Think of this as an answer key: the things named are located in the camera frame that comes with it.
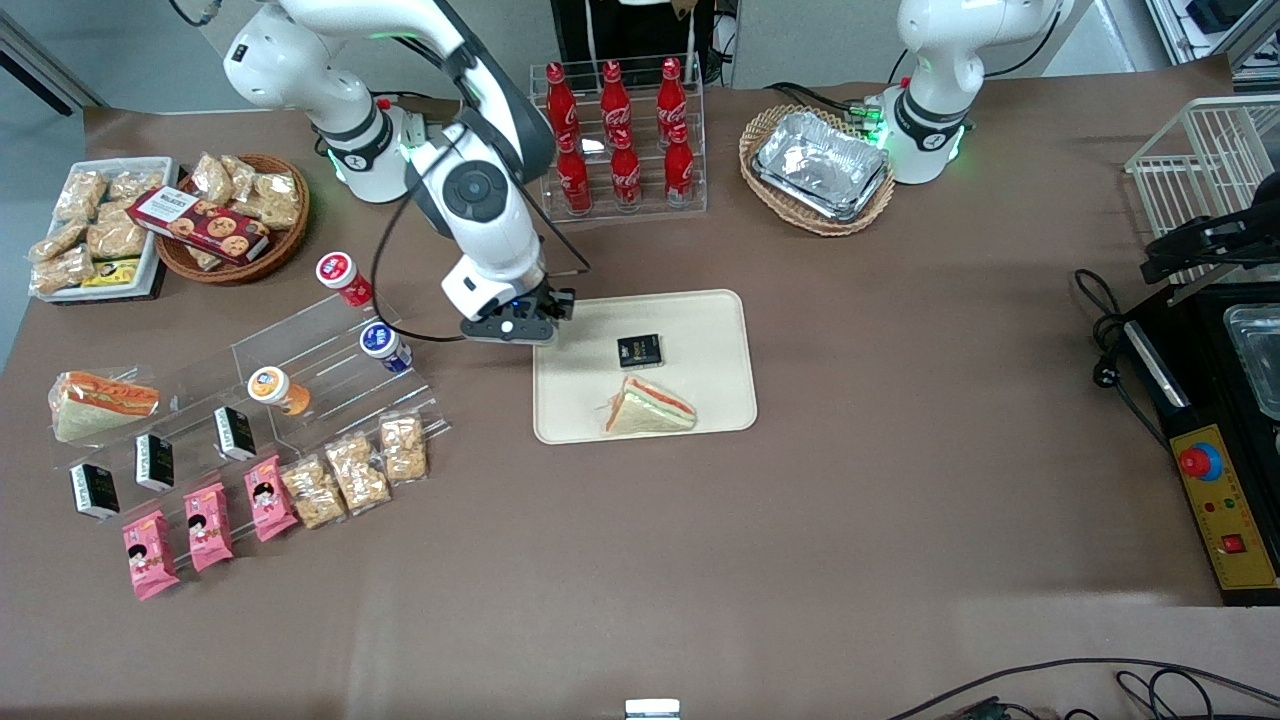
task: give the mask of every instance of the round wicker basket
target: round wicker basket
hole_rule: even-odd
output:
[[[739,169],[742,172],[742,178],[746,181],[746,184],[755,192],[755,195],[758,195],[771,210],[777,213],[780,218],[792,225],[823,237],[854,234],[855,232],[872,224],[872,220],[874,220],[884,210],[890,199],[893,197],[892,172],[888,178],[881,183],[876,195],[872,196],[870,201],[865,208],[863,208],[863,211],[858,214],[854,222],[837,223],[829,218],[824,218],[813,208],[809,208],[781,190],[765,183],[760,178],[755,177],[755,173],[751,170],[751,156],[755,155],[755,151],[764,145],[771,135],[773,135],[773,129],[778,127],[778,122],[790,113],[799,113],[803,110],[809,110],[810,113],[817,114],[819,118],[831,123],[831,126],[836,129],[850,135],[855,132],[852,126],[826,110],[805,108],[803,105],[778,105],[777,108],[760,113],[754,120],[746,124],[746,129],[742,131],[741,140],[737,141]]]
[[[186,245],[157,234],[156,250],[160,252],[160,259],[164,260],[164,264],[170,270],[188,281],[224,286],[260,281],[283,268],[297,254],[298,249],[302,247],[302,238],[307,232],[307,215],[311,210],[311,192],[307,190],[307,182],[302,178],[302,173],[289,163],[273,155],[246,152],[244,155],[239,155],[239,159],[260,173],[289,173],[293,176],[293,184],[298,190],[298,201],[301,202],[298,208],[298,223],[289,229],[271,232],[270,247],[248,265],[236,266],[224,263],[207,273],[200,269],[196,259],[191,256],[191,252],[187,252]],[[191,176],[187,176],[178,184],[178,190],[183,192],[193,191]]]

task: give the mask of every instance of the brown paper tablecloth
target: brown paper tablecloth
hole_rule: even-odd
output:
[[[596,268],[582,297],[742,297],[755,427],[548,447],[531,430],[527,348],[419,345],[454,423],[429,483],[147,603],[129,592],[116,532],[77,516],[47,469],[55,373],[165,373],[224,348],[324,297],[323,252],[367,263],[390,208],[337,183],[301,114],[91,114],[93,158],[297,163],[312,231],[253,286],[170,278],[155,302],[32,304],[0,389],[0,707],[550,720],[672,696],[690,719],[874,719],[1069,655],[1192,662],[1274,688],[1280,616],[1216,607],[1167,459],[1089,382],[1093,315],[1069,290],[1083,265],[1126,302],[1147,292],[1120,165],[1185,101],[1229,88],[1217,61],[992,82],[946,174],[900,187],[844,240],[782,224],[737,174],[741,128],[782,99],[712,90],[705,217],[570,229]],[[548,247],[553,268],[570,266]],[[438,287],[456,258],[406,214],[384,292],[422,332],[456,328]],[[1105,669],[991,691],[1121,710]],[[1219,711],[1247,707],[1222,697]]]

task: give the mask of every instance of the coca-cola bottle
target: coca-cola bottle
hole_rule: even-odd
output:
[[[689,149],[689,127],[680,123],[671,128],[667,146],[667,205],[681,209],[694,200],[694,151]]]
[[[604,115],[604,137],[609,147],[617,147],[618,131],[631,129],[631,97],[622,87],[622,64],[604,63],[604,92],[600,94],[600,114]]]
[[[680,82],[680,58],[662,61],[658,88],[658,147],[666,149],[671,128],[685,124],[685,86]]]
[[[547,115],[552,122],[552,131],[556,132],[556,142],[562,137],[577,142],[577,101],[573,100],[573,91],[564,83],[564,65],[559,63],[547,63]]]
[[[577,154],[577,141],[559,136],[556,142],[561,151],[556,159],[556,170],[561,176],[561,190],[564,191],[568,214],[585,215],[591,211],[591,187],[586,179],[586,163]]]
[[[631,128],[618,129],[613,140],[617,143],[613,159],[609,160],[613,168],[613,199],[618,202],[618,210],[635,213],[640,209],[640,159],[631,149]]]

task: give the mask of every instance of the red emergency stop button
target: red emergency stop button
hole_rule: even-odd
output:
[[[1178,456],[1178,466],[1206,483],[1222,477],[1222,455],[1206,442],[1197,442]]]

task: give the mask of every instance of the pink snack package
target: pink snack package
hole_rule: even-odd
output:
[[[298,523],[293,515],[289,493],[280,484],[279,455],[255,465],[244,475],[244,489],[248,491],[250,505],[253,507],[253,529],[257,530],[257,539],[269,541]]]
[[[124,547],[129,553],[129,579],[133,594],[147,600],[178,583],[173,568],[173,551],[166,538],[169,523],[156,510],[124,527]]]
[[[223,483],[218,483],[182,498],[187,509],[191,564],[197,573],[219,560],[236,557],[232,552],[232,527],[227,521],[225,492]]]

